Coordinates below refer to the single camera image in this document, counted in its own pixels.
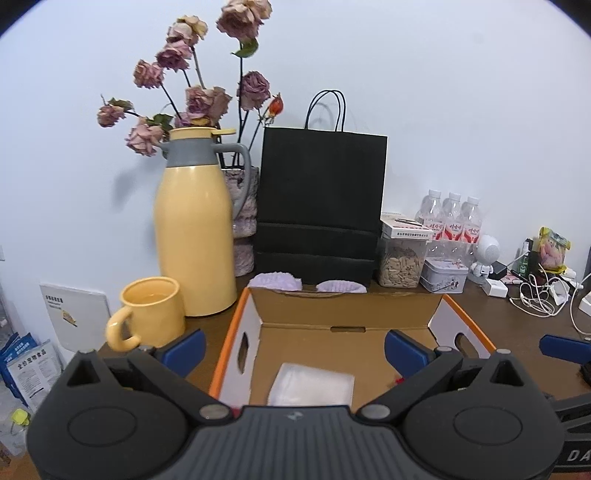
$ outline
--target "black shopping bag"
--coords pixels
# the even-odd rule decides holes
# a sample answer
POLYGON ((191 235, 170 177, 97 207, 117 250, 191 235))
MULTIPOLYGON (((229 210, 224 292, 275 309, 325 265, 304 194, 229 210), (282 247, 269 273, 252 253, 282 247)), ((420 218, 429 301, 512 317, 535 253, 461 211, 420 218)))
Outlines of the black shopping bag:
POLYGON ((312 100, 304 129, 265 129, 254 243, 258 272, 289 272, 310 284, 369 284, 388 139, 343 131, 345 115, 343 94, 324 90, 312 100), (335 131, 308 129, 312 109, 328 93, 339 100, 335 131))

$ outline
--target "wooden tabletop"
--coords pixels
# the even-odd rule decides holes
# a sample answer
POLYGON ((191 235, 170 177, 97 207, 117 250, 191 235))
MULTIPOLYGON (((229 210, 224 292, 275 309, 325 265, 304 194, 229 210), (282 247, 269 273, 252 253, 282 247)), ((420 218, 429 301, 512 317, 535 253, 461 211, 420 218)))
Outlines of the wooden tabletop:
MULTIPOLYGON (((249 277, 237 279, 239 291, 246 286, 249 277)), ((372 285, 370 291, 392 291, 372 285)), ((525 365, 540 388, 557 398, 591 392, 591 388, 578 373, 579 367, 561 360, 544 357, 538 348, 540 338, 546 333, 571 338, 580 336, 571 324, 569 308, 554 318, 540 319, 529 316, 511 305, 507 299, 488 297, 482 289, 470 281, 466 282, 464 292, 454 299, 466 313, 480 326, 497 348, 508 348, 525 365)), ((579 328, 591 331, 591 317, 580 312, 575 304, 573 313, 579 328)), ((216 315, 187 319, 189 331, 201 328, 206 337, 207 349, 204 360, 187 377, 187 380, 203 391, 209 389, 226 332, 228 331, 235 305, 216 315)), ((113 355, 105 346, 101 355, 113 355)), ((23 461, 14 480, 35 480, 30 461, 23 461)), ((553 479, 571 478, 570 475, 553 475, 553 479)))

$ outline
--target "bag handle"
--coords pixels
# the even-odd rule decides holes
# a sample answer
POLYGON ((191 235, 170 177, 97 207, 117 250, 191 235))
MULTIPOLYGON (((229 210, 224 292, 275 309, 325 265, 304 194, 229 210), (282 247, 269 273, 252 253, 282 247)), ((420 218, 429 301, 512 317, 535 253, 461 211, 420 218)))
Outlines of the bag handle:
POLYGON ((306 114, 306 123, 304 124, 304 129, 305 130, 308 130, 308 124, 310 122, 310 115, 312 114, 312 110, 314 109, 314 107, 316 106, 316 104, 318 102, 320 102, 320 100, 322 100, 322 98, 324 96, 328 95, 329 93, 332 93, 336 97, 336 101, 339 103, 339 115, 336 118, 335 132, 339 128, 339 120, 341 120, 341 123, 340 123, 340 131, 343 131, 344 130, 344 128, 345 128, 345 115, 347 115, 347 101, 345 100, 345 95, 340 90, 322 90, 321 92, 318 92, 316 95, 314 95, 314 98, 312 99, 312 101, 310 102, 310 106, 308 107, 308 113, 306 114), (338 94, 340 94, 340 96, 343 99, 343 110, 342 110, 343 118, 342 119, 340 117, 340 114, 341 114, 341 105, 340 105, 340 98, 339 98, 339 95, 338 94))

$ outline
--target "metal screw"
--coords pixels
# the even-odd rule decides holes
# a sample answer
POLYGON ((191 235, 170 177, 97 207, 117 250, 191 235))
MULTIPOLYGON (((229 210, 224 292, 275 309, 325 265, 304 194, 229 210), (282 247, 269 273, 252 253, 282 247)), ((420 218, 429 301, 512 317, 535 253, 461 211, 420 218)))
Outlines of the metal screw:
POLYGON ((199 409, 199 414, 206 420, 220 420, 227 417, 230 409, 220 403, 205 405, 199 409))
POLYGON ((361 415, 369 420, 382 420, 390 415, 390 409, 380 403, 372 403, 361 409, 361 415))

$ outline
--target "wall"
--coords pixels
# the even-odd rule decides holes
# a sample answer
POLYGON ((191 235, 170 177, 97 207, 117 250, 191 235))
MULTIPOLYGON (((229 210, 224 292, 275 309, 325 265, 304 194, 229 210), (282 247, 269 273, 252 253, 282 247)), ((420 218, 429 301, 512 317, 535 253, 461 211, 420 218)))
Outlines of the wall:
MULTIPOLYGON (((0 38, 0 283, 22 330, 54 337, 40 281, 104 291, 115 310, 126 283, 158 273, 151 206, 164 162, 124 146, 133 119, 97 126, 99 94, 159 111, 164 95, 137 89, 132 70, 185 13, 210 26, 206 83, 232 93, 236 42, 215 29, 219 7, 46 0, 0 38)), ((582 271, 591 40, 551 3, 275 0, 259 40, 246 68, 282 92, 278 125, 302 125, 313 94, 338 87, 348 130, 389 137, 384 209, 413 214, 429 188, 478 196, 502 260, 548 225, 573 241, 568 263, 582 271)), ((165 84, 182 103, 182 76, 165 84)))

